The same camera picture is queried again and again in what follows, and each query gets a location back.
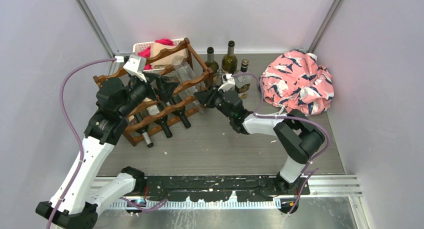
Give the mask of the dark green bottle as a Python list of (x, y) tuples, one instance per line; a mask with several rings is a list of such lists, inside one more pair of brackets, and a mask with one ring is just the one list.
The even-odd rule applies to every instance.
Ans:
[(219, 65), (218, 63), (215, 61), (215, 56), (214, 56), (214, 48), (209, 46), (206, 50), (207, 52), (207, 60), (205, 62), (205, 65), (208, 68), (211, 68), (213, 71), (213, 76), (215, 75), (215, 73), (219, 70)]
[(237, 70), (238, 59), (235, 55), (235, 42), (230, 40), (228, 42), (227, 53), (223, 56), (221, 61), (221, 68), (229, 73), (233, 74)]

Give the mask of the aluminium corner post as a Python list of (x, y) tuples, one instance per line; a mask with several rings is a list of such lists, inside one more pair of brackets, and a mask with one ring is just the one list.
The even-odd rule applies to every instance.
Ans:
[(333, 0), (308, 49), (314, 53), (344, 0)]
[(96, 35), (97, 39), (99, 40), (100, 44), (102, 45), (103, 49), (105, 50), (106, 54), (110, 58), (114, 58), (116, 56), (116, 53), (113, 51), (111, 45), (107, 41), (107, 38), (105, 34), (103, 33), (100, 25), (98, 24), (95, 15), (92, 13), (88, 3), (86, 0), (75, 0), (79, 8), (81, 9), (83, 15), (85, 16), (88, 24), (92, 28), (94, 34)]

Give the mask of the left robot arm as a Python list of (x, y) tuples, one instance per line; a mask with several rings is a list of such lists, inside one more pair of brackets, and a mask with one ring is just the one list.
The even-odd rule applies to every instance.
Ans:
[(146, 80), (132, 76), (127, 85), (116, 77), (104, 80), (96, 94), (98, 107), (88, 122), (79, 153), (60, 188), (35, 212), (64, 229), (91, 229), (99, 216), (120, 197), (141, 195), (146, 189), (145, 175), (125, 167), (100, 189), (90, 190), (102, 164), (128, 126), (127, 117), (144, 99), (168, 102), (178, 83), (166, 76), (150, 73)]

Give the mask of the wooden wine rack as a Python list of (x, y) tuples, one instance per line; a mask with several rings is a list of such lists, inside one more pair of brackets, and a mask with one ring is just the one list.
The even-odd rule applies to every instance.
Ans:
[[(192, 68), (192, 70), (194, 71), (194, 74), (196, 76), (195, 79), (193, 80), (186, 80), (184, 81), (182, 84), (180, 84), (178, 82), (178, 79), (176, 77), (176, 72), (174, 69), (174, 66), (169, 66), (166, 67), (164, 70), (164, 74), (156, 74), (156, 73), (151, 73), (151, 72), (147, 72), (147, 70), (143, 70), (143, 73), (146, 77), (146, 79), (148, 78), (149, 74), (154, 74), (154, 75), (159, 75), (159, 76), (166, 76), (168, 77), (170, 80), (178, 82), (179, 86), (175, 89), (173, 96), (179, 95), (179, 93), (183, 92), (184, 90), (186, 90), (187, 88), (190, 88), (191, 86), (203, 83), (206, 85), (210, 85), (212, 83), (212, 79), (213, 79), (213, 71), (210, 67), (207, 67), (205, 65), (205, 63), (200, 59), (199, 55), (195, 52), (195, 50), (193, 49), (193, 47), (191, 46), (190, 42), (187, 45), (187, 48), (191, 54), (191, 59), (192, 59), (192, 65), (190, 65), (190, 67)], [(154, 61), (158, 60), (159, 58), (146, 58), (146, 63), (153, 63)], [(94, 76), (93, 80), (95, 81), (95, 83), (97, 84), (98, 88), (100, 89), (100, 85), (103, 81), (110, 79), (110, 78), (118, 78), (122, 81), (122, 83), (124, 85), (127, 85), (128, 82), (130, 81), (130, 77), (127, 74), (127, 72), (124, 70), (123, 68), (123, 63), (117, 63), (119, 64), (119, 69), (117, 70), (117, 72), (115, 72), (114, 74), (111, 75), (100, 75), (100, 76)], [(140, 129), (141, 127), (145, 126), (145, 125), (149, 125), (148, 127), (148, 134), (150, 136), (155, 135), (159, 132), (163, 132), (163, 129), (161, 128), (160, 125), (156, 124), (154, 121), (157, 118), (163, 117), (165, 115), (167, 115), (167, 125), (169, 126), (169, 128), (171, 128), (172, 125), (181, 122), (180, 118), (173, 115), (172, 112), (175, 109), (178, 109), (182, 106), (185, 106), (185, 115), (187, 116), (187, 118), (189, 118), (190, 116), (192, 116), (193, 114), (197, 113), (200, 109), (198, 107), (194, 107), (192, 109), (188, 109), (187, 105), (192, 103), (193, 101), (196, 100), (196, 98), (194, 96), (185, 96), (185, 95), (179, 95), (182, 99), (182, 102), (180, 102), (177, 105), (167, 105), (167, 102), (162, 102), (161, 100), (149, 100), (148, 98), (146, 98), (140, 105), (138, 105), (127, 117), (127, 122), (128, 122), (128, 126), (126, 127), (125, 131), (123, 132), (123, 134), (121, 135), (121, 137), (125, 137), (129, 143), (132, 146), (136, 146), (138, 143), (140, 142), (145, 142), (143, 137), (136, 132), (137, 129)], [(152, 105), (156, 105), (158, 103), (162, 103), (163, 104), (163, 111), (160, 112), (159, 114), (155, 115), (155, 116), (151, 116), (149, 115), (149, 113), (147, 112), (147, 108), (152, 106)], [(130, 120), (129, 117), (133, 116), (134, 114), (137, 113), (142, 113), (144, 116), (144, 119), (142, 122), (136, 124), (136, 125), (131, 125), (130, 124)]]

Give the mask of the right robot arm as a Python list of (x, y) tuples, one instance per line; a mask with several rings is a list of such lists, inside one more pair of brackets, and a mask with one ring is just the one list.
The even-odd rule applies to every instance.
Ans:
[(195, 92), (194, 96), (206, 108), (220, 111), (239, 134), (277, 137), (288, 155), (275, 181), (283, 194), (291, 194), (297, 188), (308, 163), (319, 154), (322, 145), (330, 144), (328, 132), (299, 110), (280, 115), (257, 114), (244, 107), (235, 91), (222, 92), (216, 86)]

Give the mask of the aluminium frame rail front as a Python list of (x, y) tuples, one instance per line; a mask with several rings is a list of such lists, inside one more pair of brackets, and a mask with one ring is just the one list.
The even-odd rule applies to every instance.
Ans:
[(279, 209), (294, 213), (302, 199), (358, 198), (363, 195), (358, 180), (347, 175), (300, 177), (285, 189), (270, 175), (144, 176), (121, 173), (74, 182), (62, 199), (61, 211), (79, 213), (87, 205), (97, 211), (113, 207), (144, 211), (150, 208), (182, 209)]

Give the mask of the pink shark print cloth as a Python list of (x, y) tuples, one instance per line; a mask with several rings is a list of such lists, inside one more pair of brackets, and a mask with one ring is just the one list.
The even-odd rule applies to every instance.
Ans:
[(294, 49), (271, 62), (259, 77), (263, 100), (282, 111), (318, 115), (335, 96), (332, 75), (317, 56)]

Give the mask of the clear bottle with dark cap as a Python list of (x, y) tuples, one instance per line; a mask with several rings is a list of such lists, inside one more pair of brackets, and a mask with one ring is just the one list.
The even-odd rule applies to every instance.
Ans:
[(240, 76), (237, 76), (234, 79), (234, 81), (235, 81), (234, 90), (237, 92), (238, 97), (240, 99), (245, 99), (248, 96), (248, 90), (249, 90), (250, 85), (251, 85), (252, 77), (248, 74), (244, 74), (248, 71), (248, 66), (249, 66), (249, 60), (243, 59), (241, 61), (240, 70), (237, 70), (234, 73), (235, 75), (241, 74)]

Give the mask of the aluminium corner post right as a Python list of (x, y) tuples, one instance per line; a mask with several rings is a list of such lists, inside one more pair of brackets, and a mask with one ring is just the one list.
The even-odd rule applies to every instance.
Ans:
[(308, 49), (314, 53), (344, 0), (333, 0)]

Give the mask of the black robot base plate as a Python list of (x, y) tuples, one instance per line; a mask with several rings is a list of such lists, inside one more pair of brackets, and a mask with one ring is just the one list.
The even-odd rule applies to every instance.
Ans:
[(270, 202), (278, 196), (308, 195), (304, 177), (286, 185), (282, 178), (270, 175), (185, 175), (147, 176), (144, 185), (128, 196), (169, 202), (227, 202), (235, 196), (239, 203)]

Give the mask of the dark bottle cream label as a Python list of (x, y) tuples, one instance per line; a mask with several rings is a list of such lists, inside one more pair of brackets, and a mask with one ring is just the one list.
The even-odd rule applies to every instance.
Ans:
[[(164, 106), (161, 102), (159, 102), (158, 104), (155, 105), (151, 105), (149, 106), (147, 109), (147, 112), (149, 113), (150, 116), (156, 116), (159, 113), (161, 113), (164, 110)], [(160, 125), (165, 136), (167, 138), (171, 138), (173, 136), (169, 126), (168, 126), (168, 116), (164, 115), (162, 117), (158, 117), (155, 121), (156, 124)]]

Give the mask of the dark green bottle far back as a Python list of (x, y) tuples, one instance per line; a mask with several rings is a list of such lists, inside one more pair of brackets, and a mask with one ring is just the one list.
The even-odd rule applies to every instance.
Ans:
[(227, 53), (223, 56), (221, 61), (221, 68), (229, 73), (233, 74), (237, 70), (238, 59), (235, 55), (235, 42), (230, 40), (228, 42)]

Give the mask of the aluminium corner post left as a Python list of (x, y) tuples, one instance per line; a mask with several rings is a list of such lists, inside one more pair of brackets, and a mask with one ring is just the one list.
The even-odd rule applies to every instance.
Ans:
[(79, 8), (81, 9), (83, 15), (85, 16), (88, 24), (92, 28), (94, 34), (96, 35), (97, 39), (99, 40), (100, 44), (102, 45), (103, 49), (105, 50), (106, 54), (110, 58), (114, 58), (116, 56), (116, 53), (113, 51), (111, 45), (107, 41), (107, 38), (105, 34), (103, 33), (100, 25), (98, 24), (95, 15), (92, 13), (88, 3), (86, 0), (75, 0)]

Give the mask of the small clear glass bottle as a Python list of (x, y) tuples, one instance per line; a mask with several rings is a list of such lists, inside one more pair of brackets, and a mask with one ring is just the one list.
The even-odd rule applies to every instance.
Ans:
[(217, 86), (221, 86), (223, 84), (223, 79), (222, 76), (225, 74), (226, 72), (223, 70), (218, 70), (214, 77), (213, 77), (213, 84), (217, 85)]

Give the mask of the red cloth in basket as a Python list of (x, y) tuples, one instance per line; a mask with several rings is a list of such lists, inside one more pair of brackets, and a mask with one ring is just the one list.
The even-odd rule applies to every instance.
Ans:
[[(163, 45), (163, 46), (173, 46), (173, 42), (170, 39), (167, 38), (162, 38), (162, 39), (158, 39), (155, 40), (154, 43)], [(138, 56), (144, 57), (144, 58), (149, 58), (151, 56), (151, 46), (147, 46), (144, 50), (140, 51), (137, 53)], [(150, 64), (147, 64), (144, 67), (145, 70), (151, 70), (152, 66)]]

